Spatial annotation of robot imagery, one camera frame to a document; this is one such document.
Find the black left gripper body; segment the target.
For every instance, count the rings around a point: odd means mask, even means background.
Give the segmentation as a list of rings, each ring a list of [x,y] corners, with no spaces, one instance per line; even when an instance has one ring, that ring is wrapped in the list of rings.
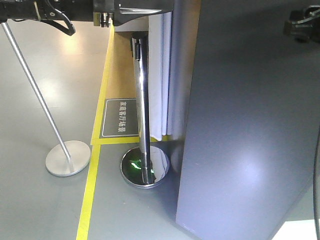
[[[73,21],[93,21],[92,0],[2,0],[0,22],[37,21],[68,36],[75,34]]]

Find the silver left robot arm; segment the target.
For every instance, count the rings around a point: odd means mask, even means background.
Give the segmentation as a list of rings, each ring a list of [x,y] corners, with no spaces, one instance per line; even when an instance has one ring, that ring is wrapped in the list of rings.
[[[68,36],[75,34],[73,21],[94,26],[121,26],[140,17],[171,12],[173,0],[2,0],[0,22],[38,21]]]

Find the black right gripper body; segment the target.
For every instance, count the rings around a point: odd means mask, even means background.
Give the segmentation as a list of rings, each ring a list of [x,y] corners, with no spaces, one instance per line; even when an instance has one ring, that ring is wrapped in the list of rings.
[[[283,34],[298,43],[320,42],[320,5],[309,5],[290,12],[284,22]]]

